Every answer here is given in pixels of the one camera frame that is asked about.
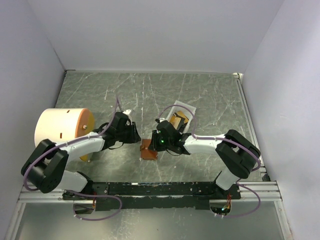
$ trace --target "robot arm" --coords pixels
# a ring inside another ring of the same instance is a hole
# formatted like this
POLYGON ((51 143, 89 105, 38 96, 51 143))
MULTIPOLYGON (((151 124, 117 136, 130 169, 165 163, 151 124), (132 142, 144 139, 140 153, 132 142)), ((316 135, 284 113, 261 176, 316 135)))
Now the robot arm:
MULTIPOLYGON (((49 153, 46 156, 48 160, 43 158, 31 169, 28 180, 43 193, 49 193, 55 188, 76 192, 91 188, 92 181, 86 175, 81 172, 65 170, 68 162, 86 154, 108 149, 117 141, 124 144, 133 144, 141 140, 135 122, 132 122, 125 113, 116 112, 107 131, 98 136, 107 124, 104 123, 98 129, 87 134, 88 138, 86 140, 68 144, 49 153)), ((22 167, 21 174, 24 175, 30 164, 39 156, 57 145, 58 143, 49 139, 42 140, 22 167)))
POLYGON ((236 146, 234 144, 215 140, 216 138, 232 140, 248 149, 257 158, 261 154, 251 142, 236 130, 229 130, 226 134, 217 136, 199 136, 202 139, 196 139, 191 133, 180 133, 167 120, 160 122, 156 129, 152 131, 152 140, 148 147, 150 150, 158 152, 170 150, 185 155, 217 152, 226 165, 226 168, 215 180, 215 183, 223 190, 228 190, 239 179, 247 179, 256 161, 243 149, 235 151, 236 146))

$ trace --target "white wall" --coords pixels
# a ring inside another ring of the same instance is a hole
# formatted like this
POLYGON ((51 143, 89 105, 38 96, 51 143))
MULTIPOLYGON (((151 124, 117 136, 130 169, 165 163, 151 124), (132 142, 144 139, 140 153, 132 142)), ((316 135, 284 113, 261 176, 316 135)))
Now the white wall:
POLYGON ((66 69, 243 73, 283 0, 28 0, 66 69))
POLYGON ((26 0, 0 2, 0 239, 34 150, 41 112, 55 105, 63 68, 26 0))
POLYGON ((319 239, 320 1, 284 2, 244 73, 243 87, 295 239, 319 239))

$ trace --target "marble surface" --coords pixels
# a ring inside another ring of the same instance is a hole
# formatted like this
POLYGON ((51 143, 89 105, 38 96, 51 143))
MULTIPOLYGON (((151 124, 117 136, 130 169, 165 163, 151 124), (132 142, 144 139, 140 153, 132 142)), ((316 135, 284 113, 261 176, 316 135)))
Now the marble surface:
MULTIPOLYGON (((56 108, 88 108, 98 127, 111 118, 115 93, 123 109, 134 110, 133 120, 142 139, 151 138, 159 112, 179 100, 197 108, 196 134, 219 135, 235 129, 251 141, 238 86, 231 74, 68 71, 56 108)), ((172 156, 159 152, 157 161, 140 160, 139 147, 140 143, 126 144, 94 153, 91 162, 72 161, 66 169, 81 171, 96 182, 178 182, 213 181, 225 167, 216 153, 172 156)), ((253 172, 246 181, 262 178, 259 172, 253 172)))

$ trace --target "white basket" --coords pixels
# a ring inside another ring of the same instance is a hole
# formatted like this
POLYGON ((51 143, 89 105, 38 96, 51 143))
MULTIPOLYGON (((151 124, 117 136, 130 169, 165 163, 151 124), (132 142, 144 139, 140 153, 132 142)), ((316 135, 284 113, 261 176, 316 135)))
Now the white basket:
MULTIPOLYGON (((178 101, 178 100, 175 101, 174 104, 175 105, 181 105, 181 106, 184 106, 184 107, 190 109, 193 114, 196 113, 196 109, 197 108, 194 107, 194 106, 190 106, 190 105, 188 105, 186 103, 183 103, 181 101, 178 101)), ((178 112, 178 111, 183 112, 183 114, 189 119, 188 123, 186 124, 186 126, 185 126, 185 128, 183 130, 183 133, 185 134, 189 130, 189 126, 190 126, 191 120, 193 119, 193 117, 192 117, 192 115, 191 115, 191 113, 189 111, 187 111, 186 109, 184 109, 183 107, 180 107, 180 106, 173 106, 171 108, 170 112, 169 112, 169 115, 166 117, 165 120, 167 120, 169 122, 171 117, 173 116, 173 114, 178 112)))

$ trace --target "cylindrical container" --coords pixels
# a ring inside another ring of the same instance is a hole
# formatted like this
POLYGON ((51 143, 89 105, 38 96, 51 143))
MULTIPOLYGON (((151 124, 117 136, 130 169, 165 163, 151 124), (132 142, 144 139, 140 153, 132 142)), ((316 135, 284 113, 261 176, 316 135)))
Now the cylindrical container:
POLYGON ((34 131, 34 144, 42 140, 66 142, 90 133, 95 127, 95 118, 87 108, 48 108, 43 111, 34 131))

